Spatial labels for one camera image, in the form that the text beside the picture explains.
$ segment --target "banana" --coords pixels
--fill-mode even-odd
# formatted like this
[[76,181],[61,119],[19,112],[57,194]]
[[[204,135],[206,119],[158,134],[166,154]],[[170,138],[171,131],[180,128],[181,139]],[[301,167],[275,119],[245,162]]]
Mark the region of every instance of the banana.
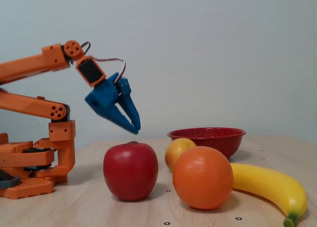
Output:
[[307,209],[306,192],[297,180],[284,173],[248,164],[231,163],[233,188],[256,194],[276,204],[287,216],[285,227],[294,227]]

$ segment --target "table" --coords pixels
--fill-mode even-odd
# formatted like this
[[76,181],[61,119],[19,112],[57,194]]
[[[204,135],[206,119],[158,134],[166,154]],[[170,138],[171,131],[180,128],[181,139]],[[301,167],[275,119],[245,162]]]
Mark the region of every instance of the table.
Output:
[[[174,191],[164,153],[170,139],[137,140],[151,145],[159,160],[157,183],[146,200],[118,201],[103,176],[106,150],[128,141],[94,142],[76,149],[76,165],[68,183],[52,194],[18,200],[0,198],[1,227],[282,227],[283,213],[262,198],[233,191],[216,211],[198,211],[183,204]],[[290,136],[244,136],[232,162],[282,171],[298,179],[308,195],[308,210],[299,227],[317,223],[317,146]]]

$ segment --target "bowl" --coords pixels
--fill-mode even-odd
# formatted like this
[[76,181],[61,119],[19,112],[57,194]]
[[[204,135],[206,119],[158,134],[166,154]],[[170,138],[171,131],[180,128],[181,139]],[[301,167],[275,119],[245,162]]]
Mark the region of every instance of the bowl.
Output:
[[237,128],[206,127],[179,129],[167,135],[173,140],[187,138],[197,146],[207,146],[222,152],[228,159],[239,149],[246,131]]

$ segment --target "red apple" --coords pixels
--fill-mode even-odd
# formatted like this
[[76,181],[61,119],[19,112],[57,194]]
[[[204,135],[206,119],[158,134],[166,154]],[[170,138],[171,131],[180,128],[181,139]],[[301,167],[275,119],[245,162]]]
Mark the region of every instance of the red apple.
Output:
[[146,198],[157,181],[158,158],[151,146],[130,142],[111,147],[104,158],[104,177],[110,192],[120,200]]

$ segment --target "robotic arm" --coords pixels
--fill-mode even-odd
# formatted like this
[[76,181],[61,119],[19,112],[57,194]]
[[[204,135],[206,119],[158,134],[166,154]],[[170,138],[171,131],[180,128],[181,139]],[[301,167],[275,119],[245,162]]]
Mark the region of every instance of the robotic arm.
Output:
[[[49,71],[76,69],[93,90],[85,101],[100,116],[137,134],[140,117],[131,97],[131,89],[124,70],[109,78],[92,56],[86,56],[76,41],[42,48],[42,54],[0,63],[0,85]],[[119,111],[120,105],[131,120]],[[12,142],[6,133],[0,134],[0,196],[17,199],[52,193],[58,182],[67,181],[67,174],[75,165],[75,121],[70,120],[67,104],[45,100],[44,97],[27,97],[9,93],[0,88],[0,109],[51,119],[49,137],[37,142]],[[58,164],[54,162],[57,151]]]
[[[105,73],[92,56],[86,56],[76,41],[42,48],[42,54],[0,64],[0,85],[48,71],[69,68],[76,62],[76,69],[93,91],[85,98],[100,116],[137,134],[141,128],[139,114],[130,97],[131,89],[126,78],[115,73],[106,79]],[[119,104],[131,122],[119,111]],[[52,120],[67,119],[67,105],[48,102],[41,97],[30,98],[11,93],[0,93],[0,109],[30,114]]]

